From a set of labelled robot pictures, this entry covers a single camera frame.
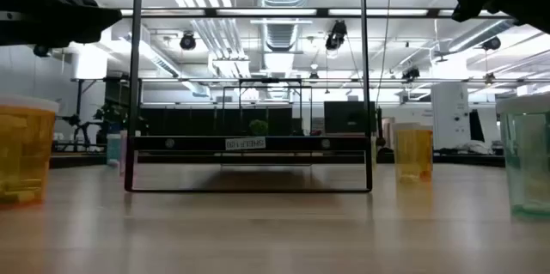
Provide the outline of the medium amber pill bottle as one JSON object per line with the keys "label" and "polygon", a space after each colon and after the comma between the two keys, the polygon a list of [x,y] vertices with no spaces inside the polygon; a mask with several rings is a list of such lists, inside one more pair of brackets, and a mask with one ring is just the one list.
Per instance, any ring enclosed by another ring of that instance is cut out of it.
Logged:
{"label": "medium amber pill bottle", "polygon": [[400,183],[431,182],[433,131],[428,125],[397,123],[394,133],[394,168]]}

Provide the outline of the clear acrylic tray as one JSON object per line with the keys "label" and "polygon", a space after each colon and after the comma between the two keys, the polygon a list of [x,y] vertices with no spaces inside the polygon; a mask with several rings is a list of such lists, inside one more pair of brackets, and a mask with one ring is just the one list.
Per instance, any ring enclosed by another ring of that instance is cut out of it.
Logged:
{"label": "clear acrylic tray", "polygon": [[[362,29],[362,51],[368,52],[366,1],[360,0],[360,17]],[[370,79],[369,60],[363,59],[363,92],[365,132],[362,137],[138,137],[136,127],[143,80],[138,77],[141,41],[142,0],[133,0],[130,62],[130,105],[125,152],[124,188],[127,192],[144,193],[144,189],[134,187],[135,154],[145,151],[180,151],[180,152],[220,152],[227,153],[235,149],[283,152],[300,151],[361,151],[364,153],[364,187],[358,189],[290,189],[290,193],[369,193],[373,189],[371,121],[370,121]]]}

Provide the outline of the small green plant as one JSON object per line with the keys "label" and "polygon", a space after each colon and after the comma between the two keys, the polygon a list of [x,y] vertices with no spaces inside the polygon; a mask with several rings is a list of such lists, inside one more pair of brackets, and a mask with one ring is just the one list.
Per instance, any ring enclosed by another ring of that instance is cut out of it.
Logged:
{"label": "small green plant", "polygon": [[250,130],[250,134],[252,136],[257,136],[257,137],[267,136],[268,132],[269,132],[268,123],[266,121],[260,120],[260,119],[252,120],[249,123],[248,128]]}

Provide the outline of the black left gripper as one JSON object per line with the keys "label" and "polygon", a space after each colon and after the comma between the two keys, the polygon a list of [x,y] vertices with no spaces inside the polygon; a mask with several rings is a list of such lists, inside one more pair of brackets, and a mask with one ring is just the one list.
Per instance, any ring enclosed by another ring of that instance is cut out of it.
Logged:
{"label": "black left gripper", "polygon": [[100,7],[95,0],[0,0],[0,46],[66,47],[70,39],[55,18],[68,3],[66,28],[76,43],[95,43],[122,19],[120,9]]}

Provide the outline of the black background monitor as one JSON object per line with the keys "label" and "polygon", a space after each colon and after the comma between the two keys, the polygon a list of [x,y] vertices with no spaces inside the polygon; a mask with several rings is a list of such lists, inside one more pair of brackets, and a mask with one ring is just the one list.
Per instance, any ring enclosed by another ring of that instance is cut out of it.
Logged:
{"label": "black background monitor", "polygon": [[370,118],[370,130],[377,130],[374,101],[370,102],[370,115],[367,115],[362,101],[325,101],[323,109],[327,134],[365,132],[367,118]]}

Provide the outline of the white cloth pile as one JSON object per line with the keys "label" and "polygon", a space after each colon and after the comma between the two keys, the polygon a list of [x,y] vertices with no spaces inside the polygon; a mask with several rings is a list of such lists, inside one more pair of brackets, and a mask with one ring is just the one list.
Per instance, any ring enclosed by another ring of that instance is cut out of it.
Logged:
{"label": "white cloth pile", "polygon": [[471,140],[455,147],[459,152],[468,152],[476,155],[493,155],[493,150],[484,142]]}

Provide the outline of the white cabinet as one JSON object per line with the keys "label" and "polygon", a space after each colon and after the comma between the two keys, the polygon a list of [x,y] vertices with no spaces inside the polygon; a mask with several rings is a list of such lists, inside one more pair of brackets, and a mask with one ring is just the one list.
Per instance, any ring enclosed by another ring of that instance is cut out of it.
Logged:
{"label": "white cabinet", "polygon": [[431,87],[434,149],[453,149],[470,141],[468,87],[442,82]]}

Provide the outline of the large amber pill bottle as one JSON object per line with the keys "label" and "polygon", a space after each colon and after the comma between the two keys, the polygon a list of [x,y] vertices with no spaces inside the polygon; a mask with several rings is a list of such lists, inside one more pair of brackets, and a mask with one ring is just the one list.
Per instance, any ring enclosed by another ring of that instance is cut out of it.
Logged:
{"label": "large amber pill bottle", "polygon": [[0,94],[0,208],[43,201],[57,102]]}

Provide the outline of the white ceiling unit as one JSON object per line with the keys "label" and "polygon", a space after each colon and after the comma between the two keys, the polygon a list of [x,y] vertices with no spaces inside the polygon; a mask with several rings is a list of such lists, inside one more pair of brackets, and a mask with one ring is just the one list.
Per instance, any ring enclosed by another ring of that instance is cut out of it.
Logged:
{"label": "white ceiling unit", "polygon": [[102,79],[107,76],[108,55],[93,45],[83,45],[72,55],[76,79]]}

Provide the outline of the small pink pill bottle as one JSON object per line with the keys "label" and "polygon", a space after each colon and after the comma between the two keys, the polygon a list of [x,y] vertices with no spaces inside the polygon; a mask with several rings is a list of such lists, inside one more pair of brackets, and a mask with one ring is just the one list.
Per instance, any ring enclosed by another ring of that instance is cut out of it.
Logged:
{"label": "small pink pill bottle", "polygon": [[120,154],[119,154],[119,175],[124,177],[125,175],[125,162],[127,152],[127,130],[120,132]]}

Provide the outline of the long ceiling strip light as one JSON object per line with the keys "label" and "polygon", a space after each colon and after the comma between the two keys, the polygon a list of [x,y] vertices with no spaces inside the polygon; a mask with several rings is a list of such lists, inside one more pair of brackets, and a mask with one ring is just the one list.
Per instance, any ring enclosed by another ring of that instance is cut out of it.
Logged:
{"label": "long ceiling strip light", "polygon": [[329,8],[192,8],[192,9],[142,9],[140,15],[149,18],[251,18],[251,17],[266,17],[266,18],[359,18],[362,15],[370,19],[382,18],[397,18],[397,19],[450,19],[453,15],[452,9],[329,9]]}

